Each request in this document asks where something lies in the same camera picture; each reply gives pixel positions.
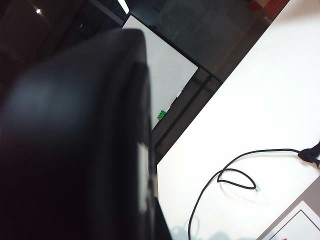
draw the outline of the white board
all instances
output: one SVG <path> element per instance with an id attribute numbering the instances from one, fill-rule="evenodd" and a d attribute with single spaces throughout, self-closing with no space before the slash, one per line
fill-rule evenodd
<path id="1" fill-rule="evenodd" d="M 151 82 L 151 125 L 154 128 L 160 111 L 168 110 L 198 67 L 134 16 L 129 16 L 123 28 L 140 29 L 144 33 Z"/>

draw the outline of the cable plug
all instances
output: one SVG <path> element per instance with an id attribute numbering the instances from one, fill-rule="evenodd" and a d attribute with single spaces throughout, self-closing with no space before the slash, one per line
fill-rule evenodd
<path id="1" fill-rule="evenodd" d="M 298 153 L 298 157 L 308 163 L 315 163 L 318 169 L 320 169 L 320 142 L 313 148 L 307 148 Z"/>

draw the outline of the ceiling light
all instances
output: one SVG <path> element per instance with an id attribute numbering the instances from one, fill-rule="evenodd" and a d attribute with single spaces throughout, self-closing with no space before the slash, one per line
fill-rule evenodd
<path id="1" fill-rule="evenodd" d="M 128 14 L 129 8 L 128 8 L 126 1 L 125 0 L 118 0 L 118 2 L 120 3 L 120 5 L 123 8 L 123 10 L 125 11 L 125 13 Z"/>

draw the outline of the green object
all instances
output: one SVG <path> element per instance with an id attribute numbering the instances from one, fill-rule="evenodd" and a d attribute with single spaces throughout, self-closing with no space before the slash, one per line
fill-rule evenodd
<path id="1" fill-rule="evenodd" d="M 166 111 L 161 110 L 161 112 L 159 113 L 159 115 L 158 115 L 157 118 L 158 118 L 159 120 L 162 120 L 165 115 L 166 115 Z"/>

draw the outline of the white desk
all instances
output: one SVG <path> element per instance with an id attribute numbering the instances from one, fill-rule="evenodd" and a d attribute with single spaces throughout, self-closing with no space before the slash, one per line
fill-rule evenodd
<path id="1" fill-rule="evenodd" d="M 291 0 L 157 166 L 173 239 L 188 239 L 201 189 L 230 160 L 259 149 L 302 150 L 319 140 L 320 0 Z M 195 212 L 193 240 L 256 239 L 319 176 L 293 153 L 232 166 L 260 190 L 213 182 Z M 231 175 L 225 178 L 238 177 Z"/>

